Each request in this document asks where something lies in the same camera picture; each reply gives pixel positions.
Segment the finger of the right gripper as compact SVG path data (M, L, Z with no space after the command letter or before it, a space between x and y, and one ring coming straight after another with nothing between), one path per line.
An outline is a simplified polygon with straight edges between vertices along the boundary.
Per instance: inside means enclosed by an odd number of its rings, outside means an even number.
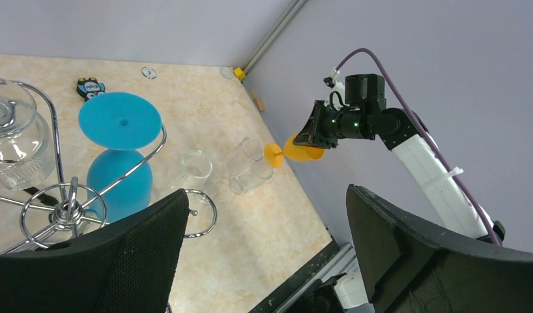
M314 116L310 116L303 129L299 131L292 143L297 146L316 146L315 144L316 122Z

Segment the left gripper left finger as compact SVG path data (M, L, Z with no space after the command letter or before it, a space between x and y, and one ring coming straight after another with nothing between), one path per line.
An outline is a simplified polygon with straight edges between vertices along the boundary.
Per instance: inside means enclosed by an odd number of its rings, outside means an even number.
M165 312L188 217L178 190L80 237L0 255L0 312Z

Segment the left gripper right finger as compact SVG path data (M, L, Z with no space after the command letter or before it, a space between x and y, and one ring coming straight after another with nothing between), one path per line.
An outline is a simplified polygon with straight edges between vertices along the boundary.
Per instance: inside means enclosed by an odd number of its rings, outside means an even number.
M346 208L376 312L533 312L533 253L466 237L350 185Z

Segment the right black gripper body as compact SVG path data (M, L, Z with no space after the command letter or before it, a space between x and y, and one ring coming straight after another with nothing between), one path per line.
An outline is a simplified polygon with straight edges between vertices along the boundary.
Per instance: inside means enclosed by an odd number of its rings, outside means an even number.
M348 106L334 109L325 106L323 100L316 100L307 122L307 144L310 147L332 149L337 147L342 138L339 124Z

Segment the yellow wine glass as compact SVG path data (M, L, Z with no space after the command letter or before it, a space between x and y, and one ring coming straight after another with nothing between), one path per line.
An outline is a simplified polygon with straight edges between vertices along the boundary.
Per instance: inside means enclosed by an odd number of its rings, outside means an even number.
M281 148L277 143L270 143L264 146L263 156L271 168L279 168L283 161L288 158L294 162L311 162L320 160L324 156L324 149L295 145L293 140L297 133L293 134Z

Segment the clear patterned short glass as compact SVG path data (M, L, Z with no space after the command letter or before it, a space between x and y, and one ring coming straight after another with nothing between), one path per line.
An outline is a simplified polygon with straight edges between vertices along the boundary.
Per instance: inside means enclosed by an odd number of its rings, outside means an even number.
M273 173L273 168L264 158L254 162L247 172L231 178L229 187L235 194L243 195L268 181Z

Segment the clear smooth wine glass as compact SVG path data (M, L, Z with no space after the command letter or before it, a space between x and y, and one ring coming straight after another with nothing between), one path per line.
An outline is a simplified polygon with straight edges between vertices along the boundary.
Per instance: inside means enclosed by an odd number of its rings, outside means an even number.
M175 162L171 170L171 188L204 191L205 183L213 170L209 155L202 150L191 150L183 154Z

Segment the clear wine glass front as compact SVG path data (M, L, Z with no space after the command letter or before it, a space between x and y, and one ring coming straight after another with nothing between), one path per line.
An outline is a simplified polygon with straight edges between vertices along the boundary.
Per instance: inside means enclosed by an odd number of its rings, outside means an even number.
M231 179L249 170L250 166L263 158L261 144L252 138L244 138L227 156L222 171L224 179Z

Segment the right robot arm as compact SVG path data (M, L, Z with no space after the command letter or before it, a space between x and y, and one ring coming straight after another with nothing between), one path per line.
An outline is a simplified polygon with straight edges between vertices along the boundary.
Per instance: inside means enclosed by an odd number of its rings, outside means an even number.
M387 108L385 80L377 74L347 76L343 83L331 77L327 99L316 100L304 128L292 139L294 146L334 149L339 140L380 138L407 169L445 228L470 238L504 240L498 221L482 221L472 200L454 178L460 168L448 170L429 146L430 135L423 123L414 124L401 108Z

